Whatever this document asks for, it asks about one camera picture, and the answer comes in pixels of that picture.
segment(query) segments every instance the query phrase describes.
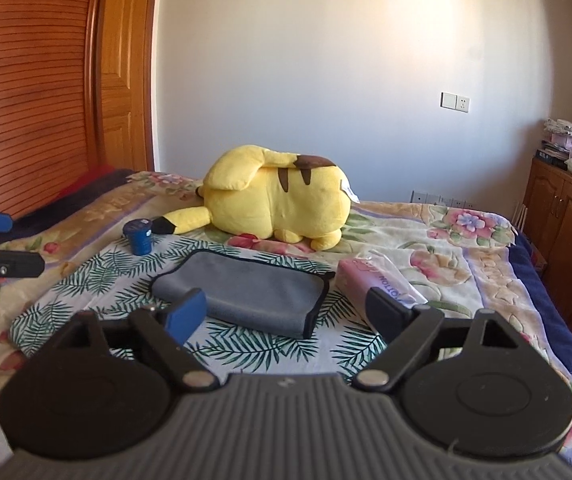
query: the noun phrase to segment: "white cloth with green leaves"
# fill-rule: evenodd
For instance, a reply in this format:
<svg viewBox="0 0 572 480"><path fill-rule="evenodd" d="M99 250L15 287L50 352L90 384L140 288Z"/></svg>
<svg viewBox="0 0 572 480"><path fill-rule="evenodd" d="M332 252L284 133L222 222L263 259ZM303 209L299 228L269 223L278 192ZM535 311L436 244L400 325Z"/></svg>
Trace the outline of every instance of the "white cloth with green leaves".
<svg viewBox="0 0 572 480"><path fill-rule="evenodd" d="M173 269L197 249L320 274L332 270L314 260L187 237L155 236L153 241L153 251L146 256L133 256L124 239L106 247L16 318L10 329L11 339L30 356L79 310L94 310L100 319L118 319L147 304L165 306L150 294L151 279ZM186 344L221 380L231 372L338 372L349 378L384 347L383 340L370 330L347 298L333 288L320 308L310 339L272 335L207 318Z"/></svg>

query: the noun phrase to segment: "bed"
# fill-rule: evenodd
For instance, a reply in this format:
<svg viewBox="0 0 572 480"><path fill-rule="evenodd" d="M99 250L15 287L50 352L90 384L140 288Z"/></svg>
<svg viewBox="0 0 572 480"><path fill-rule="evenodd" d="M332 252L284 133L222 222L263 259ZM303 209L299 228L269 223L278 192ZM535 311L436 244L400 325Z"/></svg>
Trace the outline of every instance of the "bed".
<svg viewBox="0 0 572 480"><path fill-rule="evenodd" d="M362 203L352 209L339 245L324 253L305 242L231 236L209 226L185 237L157 236L153 253L134 260L120 238L124 222L197 205L197 184L171 174L111 173L0 235L1 248L39 251L47 263L38 279L0 281L0 387L74 312L90 308L113 319L159 303L149 293L151 277L207 247L321 272L336 268L344 257L380 251L448 316L470 317L483 307L500 312L572 389L572 334L536 275L528 242L502 217L440 206ZM483 228L474 236L461 230L462 214L483 219ZM221 379L231 372L331 371L349 378L384 343L331 289L309 340L207 319L187 348ZM562 455L572 464L572 430Z"/></svg>

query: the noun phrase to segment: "pikachu plush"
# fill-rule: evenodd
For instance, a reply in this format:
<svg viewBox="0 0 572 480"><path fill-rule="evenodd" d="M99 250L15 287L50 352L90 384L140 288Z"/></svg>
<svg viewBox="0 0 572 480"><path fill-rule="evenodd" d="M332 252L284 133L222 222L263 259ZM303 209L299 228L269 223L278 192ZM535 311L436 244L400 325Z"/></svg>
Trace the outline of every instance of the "pikachu plush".
<svg viewBox="0 0 572 480"><path fill-rule="evenodd" d="M316 251L335 247L359 200L346 175L320 156L239 146L224 153L197 194L204 205L153 221L156 234L182 234L212 223L231 234L249 233L297 243L310 238Z"/></svg>

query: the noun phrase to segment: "stack of books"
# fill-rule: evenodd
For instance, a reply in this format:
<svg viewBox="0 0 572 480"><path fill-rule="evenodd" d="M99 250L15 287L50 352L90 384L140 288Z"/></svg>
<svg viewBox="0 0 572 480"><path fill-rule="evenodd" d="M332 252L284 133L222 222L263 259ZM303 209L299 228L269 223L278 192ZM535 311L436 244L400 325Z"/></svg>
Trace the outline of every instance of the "stack of books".
<svg viewBox="0 0 572 480"><path fill-rule="evenodd" d="M541 141L541 147L536 150L536 158L540 158L542 161L552 164L557 168L562 170L567 170L565 161L570 158L570 151L566 150L563 146L553 144L547 140Z"/></svg>

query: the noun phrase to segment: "black ear tip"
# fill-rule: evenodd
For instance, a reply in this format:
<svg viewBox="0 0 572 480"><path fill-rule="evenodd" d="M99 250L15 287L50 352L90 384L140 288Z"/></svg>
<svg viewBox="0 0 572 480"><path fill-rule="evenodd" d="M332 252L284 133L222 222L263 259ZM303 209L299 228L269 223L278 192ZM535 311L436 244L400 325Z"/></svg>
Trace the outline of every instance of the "black ear tip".
<svg viewBox="0 0 572 480"><path fill-rule="evenodd" d="M156 235L171 235L175 233L175 225L169 219L160 216L153 220L151 231Z"/></svg>

